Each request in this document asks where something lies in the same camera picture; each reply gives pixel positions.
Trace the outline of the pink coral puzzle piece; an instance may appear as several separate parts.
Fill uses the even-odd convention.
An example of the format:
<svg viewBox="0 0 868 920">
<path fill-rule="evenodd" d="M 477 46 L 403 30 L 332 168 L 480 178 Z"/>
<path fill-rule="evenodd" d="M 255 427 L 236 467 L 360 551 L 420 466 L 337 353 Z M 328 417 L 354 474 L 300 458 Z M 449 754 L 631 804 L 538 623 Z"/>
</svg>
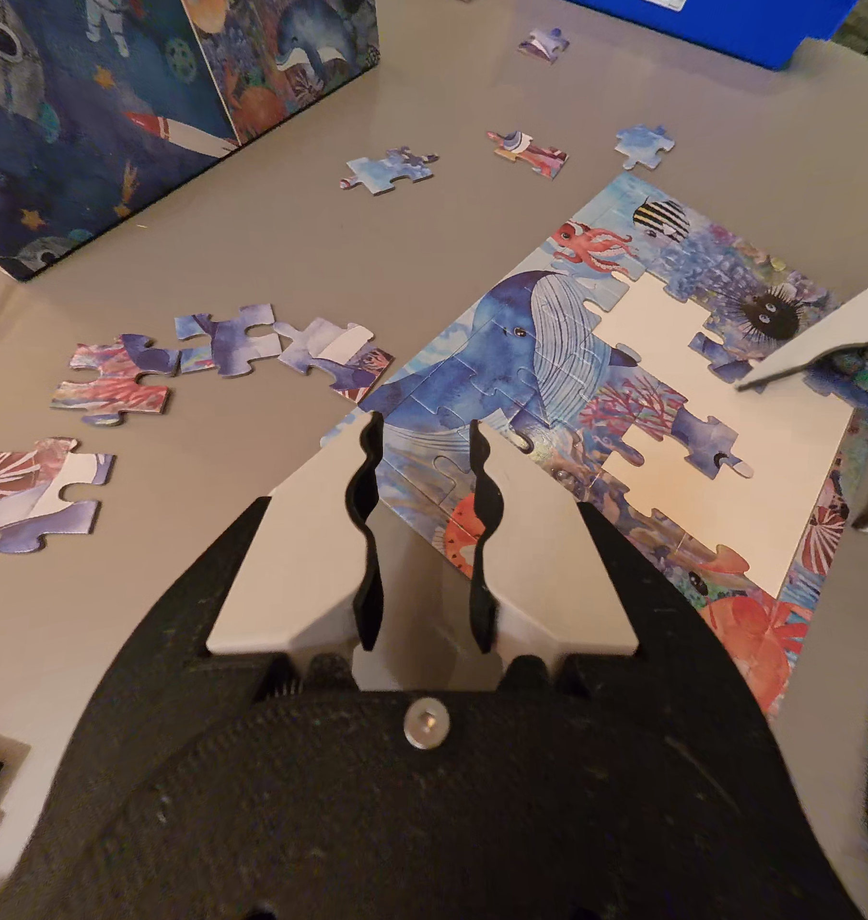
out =
<svg viewBox="0 0 868 920">
<path fill-rule="evenodd" d="M 753 468 L 734 452 L 738 432 L 714 416 L 702 419 L 687 408 L 688 398 L 648 375 L 626 379 L 620 388 L 634 425 L 658 442 L 680 443 L 684 459 L 715 479 L 723 467 L 750 479 Z"/>
</svg>

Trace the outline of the row of loose jigsaw pieces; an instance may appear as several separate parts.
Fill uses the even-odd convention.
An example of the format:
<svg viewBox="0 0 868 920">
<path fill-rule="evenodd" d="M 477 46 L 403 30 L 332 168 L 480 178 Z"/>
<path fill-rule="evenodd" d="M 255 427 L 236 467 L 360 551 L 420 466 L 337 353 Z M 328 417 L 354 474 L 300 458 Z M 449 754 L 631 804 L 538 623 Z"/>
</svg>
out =
<svg viewBox="0 0 868 920">
<path fill-rule="evenodd" d="M 94 372 L 94 378 L 59 383 L 50 408 L 76 411 L 96 428 L 115 427 L 129 412 L 160 415 L 167 408 L 170 388 L 145 385 L 145 377 L 216 370 L 235 378 L 267 359 L 301 374 L 320 369 L 333 378 L 336 393 L 358 404 L 393 362 L 365 327 L 340 328 L 319 317 L 300 331 L 277 322 L 269 304 L 245 305 L 228 320 L 195 314 L 174 324 L 180 339 L 206 337 L 208 344 L 170 350 L 136 333 L 79 344 L 68 367 Z M 112 454 L 81 453 L 78 439 L 63 436 L 39 439 L 24 452 L 0 451 L 0 552 L 23 555 L 43 549 L 49 535 L 91 534 L 99 501 L 68 500 L 64 493 L 73 485 L 106 484 L 114 462 Z"/>
</svg>

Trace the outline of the illustrated puzzle box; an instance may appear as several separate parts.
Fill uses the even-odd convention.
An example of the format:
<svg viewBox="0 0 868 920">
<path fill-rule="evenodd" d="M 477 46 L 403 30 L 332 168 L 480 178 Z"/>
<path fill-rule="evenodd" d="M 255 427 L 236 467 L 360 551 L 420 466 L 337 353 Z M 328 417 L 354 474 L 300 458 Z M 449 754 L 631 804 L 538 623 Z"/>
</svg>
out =
<svg viewBox="0 0 868 920">
<path fill-rule="evenodd" d="M 380 61 L 372 1 L 0 1 L 0 267 L 19 281 Z"/>
</svg>

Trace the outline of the sea animal jigsaw puzzle board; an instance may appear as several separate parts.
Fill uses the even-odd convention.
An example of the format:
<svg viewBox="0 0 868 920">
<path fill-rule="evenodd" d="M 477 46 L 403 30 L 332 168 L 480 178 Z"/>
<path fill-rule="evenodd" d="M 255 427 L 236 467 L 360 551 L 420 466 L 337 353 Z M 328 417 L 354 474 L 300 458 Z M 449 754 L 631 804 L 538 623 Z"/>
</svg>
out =
<svg viewBox="0 0 868 920">
<path fill-rule="evenodd" d="M 839 307 L 801 271 L 624 173 L 362 405 L 382 500 L 470 577 L 473 420 L 596 507 L 704 617 L 777 714 L 868 460 L 868 346 L 736 382 Z M 634 425 L 648 375 L 737 431 L 715 479 Z"/>
</svg>

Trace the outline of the light blue puzzle piece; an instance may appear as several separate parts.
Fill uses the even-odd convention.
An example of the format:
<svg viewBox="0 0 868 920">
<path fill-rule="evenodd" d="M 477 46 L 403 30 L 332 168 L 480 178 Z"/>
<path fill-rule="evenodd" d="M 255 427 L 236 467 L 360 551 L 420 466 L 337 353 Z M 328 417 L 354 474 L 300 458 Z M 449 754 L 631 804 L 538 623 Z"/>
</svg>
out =
<svg viewBox="0 0 868 920">
<path fill-rule="evenodd" d="M 623 170 L 631 171 L 637 166 L 648 170 L 656 169 L 662 160 L 662 155 L 669 153 L 676 145 L 663 125 L 657 128 L 648 128 L 645 124 L 637 124 L 625 128 L 616 134 L 617 144 L 615 151 L 624 157 Z"/>
</svg>

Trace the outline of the blue plastic bin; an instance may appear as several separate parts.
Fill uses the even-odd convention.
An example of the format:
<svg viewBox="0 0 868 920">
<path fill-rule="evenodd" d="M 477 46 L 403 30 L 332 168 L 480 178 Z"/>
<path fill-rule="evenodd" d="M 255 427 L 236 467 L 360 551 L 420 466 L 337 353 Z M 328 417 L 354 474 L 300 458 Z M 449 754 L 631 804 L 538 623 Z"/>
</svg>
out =
<svg viewBox="0 0 868 920">
<path fill-rule="evenodd" d="M 578 1 L 578 6 L 772 71 L 831 40 L 855 1 Z"/>
</svg>

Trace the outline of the purple white puzzle piece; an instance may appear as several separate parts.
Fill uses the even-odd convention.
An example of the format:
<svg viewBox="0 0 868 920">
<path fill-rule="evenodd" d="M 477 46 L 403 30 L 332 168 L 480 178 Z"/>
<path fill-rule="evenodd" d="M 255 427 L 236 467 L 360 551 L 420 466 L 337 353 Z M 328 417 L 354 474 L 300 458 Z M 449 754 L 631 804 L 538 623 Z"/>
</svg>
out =
<svg viewBox="0 0 868 920">
<path fill-rule="evenodd" d="M 520 41 L 518 51 L 534 60 L 556 63 L 570 45 L 560 28 L 532 29 L 526 39 Z"/>
</svg>

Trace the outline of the red coral puzzle piece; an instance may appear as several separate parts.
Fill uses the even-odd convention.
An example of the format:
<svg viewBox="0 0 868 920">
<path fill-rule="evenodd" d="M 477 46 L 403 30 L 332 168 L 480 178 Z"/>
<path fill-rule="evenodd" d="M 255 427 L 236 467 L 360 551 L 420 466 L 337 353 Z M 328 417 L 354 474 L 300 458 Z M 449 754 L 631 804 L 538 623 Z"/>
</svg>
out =
<svg viewBox="0 0 868 920">
<path fill-rule="evenodd" d="M 487 137 L 495 145 L 496 155 L 512 163 L 525 162 L 545 178 L 555 178 L 568 159 L 566 152 L 540 146 L 531 135 L 519 130 L 507 134 L 487 132 Z"/>
</svg>

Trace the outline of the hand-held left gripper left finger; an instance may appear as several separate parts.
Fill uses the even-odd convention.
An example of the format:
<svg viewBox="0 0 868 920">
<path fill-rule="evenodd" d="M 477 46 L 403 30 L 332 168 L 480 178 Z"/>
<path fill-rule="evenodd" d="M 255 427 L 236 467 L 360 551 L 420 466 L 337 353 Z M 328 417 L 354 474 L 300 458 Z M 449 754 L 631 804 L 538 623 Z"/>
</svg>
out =
<svg viewBox="0 0 868 920">
<path fill-rule="evenodd" d="M 376 411 L 351 420 L 272 490 L 208 636 L 211 654 L 281 652 L 305 669 L 320 653 L 373 650 L 384 598 L 368 519 L 383 427 Z"/>
</svg>

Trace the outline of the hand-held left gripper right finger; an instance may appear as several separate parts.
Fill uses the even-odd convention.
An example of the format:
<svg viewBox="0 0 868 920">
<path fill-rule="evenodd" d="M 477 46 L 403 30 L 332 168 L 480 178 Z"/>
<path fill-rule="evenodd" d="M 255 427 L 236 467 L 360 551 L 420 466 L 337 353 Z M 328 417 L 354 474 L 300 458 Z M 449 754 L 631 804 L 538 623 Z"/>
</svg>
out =
<svg viewBox="0 0 868 920">
<path fill-rule="evenodd" d="M 632 656 L 638 638 L 571 494 L 482 420 L 470 427 L 474 550 L 470 622 L 505 669 L 561 671 L 576 655 Z"/>
</svg>

